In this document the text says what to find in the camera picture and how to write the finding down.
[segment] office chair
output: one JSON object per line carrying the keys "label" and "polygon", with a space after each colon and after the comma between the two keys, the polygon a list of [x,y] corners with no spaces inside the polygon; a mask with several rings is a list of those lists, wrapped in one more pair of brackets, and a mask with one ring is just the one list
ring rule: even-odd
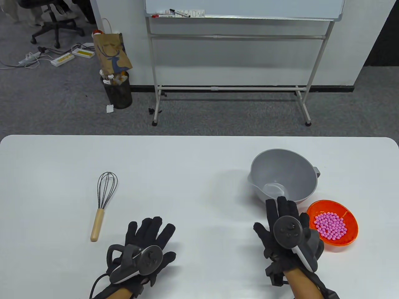
{"label": "office chair", "polygon": [[49,12],[50,17],[51,17],[51,22],[44,22],[44,25],[41,27],[41,29],[36,32],[35,34],[32,34],[32,39],[31,43],[36,44],[36,37],[50,31],[54,30],[55,31],[55,43],[54,47],[56,49],[60,48],[59,44],[59,29],[69,29],[69,30],[74,30],[76,31],[80,36],[85,36],[85,32],[82,28],[79,28],[76,26],[76,23],[73,19],[66,19],[66,20],[61,20],[58,21],[55,18],[55,14],[51,10],[50,4],[55,4],[56,0],[17,0],[19,6],[22,8],[34,8],[34,7],[39,7],[39,6],[47,6],[47,9],[44,12]]}

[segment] orange bowl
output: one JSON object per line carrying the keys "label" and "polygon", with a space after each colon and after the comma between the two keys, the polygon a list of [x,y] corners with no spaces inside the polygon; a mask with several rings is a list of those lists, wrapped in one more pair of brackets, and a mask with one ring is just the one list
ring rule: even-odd
{"label": "orange bowl", "polygon": [[359,233],[359,227],[356,218],[346,207],[335,201],[316,201],[312,203],[307,212],[310,217],[310,228],[317,230],[314,221],[316,220],[316,216],[324,212],[337,213],[340,218],[344,219],[344,223],[348,229],[345,235],[343,235],[339,240],[335,241],[328,240],[320,235],[320,239],[322,239],[324,243],[333,246],[347,246],[356,240]]}

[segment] black mesh trash can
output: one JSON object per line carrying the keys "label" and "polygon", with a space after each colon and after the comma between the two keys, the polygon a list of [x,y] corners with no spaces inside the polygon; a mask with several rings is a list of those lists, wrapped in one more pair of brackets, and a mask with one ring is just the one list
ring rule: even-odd
{"label": "black mesh trash can", "polygon": [[103,82],[100,77],[101,84],[104,85],[105,92],[107,93],[109,102],[114,105],[116,109],[125,109],[129,107],[132,102],[132,93],[130,92],[129,75],[125,82],[121,85],[108,85]]}

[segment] paper bag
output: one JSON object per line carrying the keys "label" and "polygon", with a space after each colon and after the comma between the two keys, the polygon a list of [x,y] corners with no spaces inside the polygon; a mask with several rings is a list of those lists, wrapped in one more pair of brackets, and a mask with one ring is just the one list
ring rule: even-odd
{"label": "paper bag", "polygon": [[123,45],[122,34],[96,34],[93,36],[96,55],[104,75],[120,74],[132,68]]}

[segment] white wall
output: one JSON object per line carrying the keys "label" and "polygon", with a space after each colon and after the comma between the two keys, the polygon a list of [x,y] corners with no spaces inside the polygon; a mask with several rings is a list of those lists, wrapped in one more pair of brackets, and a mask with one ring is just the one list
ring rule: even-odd
{"label": "white wall", "polygon": [[[353,85],[395,0],[346,0],[314,85]],[[143,0],[97,0],[113,33],[121,32],[133,69],[130,84],[152,85]],[[156,19],[154,33],[316,34],[327,23],[260,20]],[[106,33],[110,33],[104,22]],[[158,40],[162,85],[305,85],[321,41]]]}

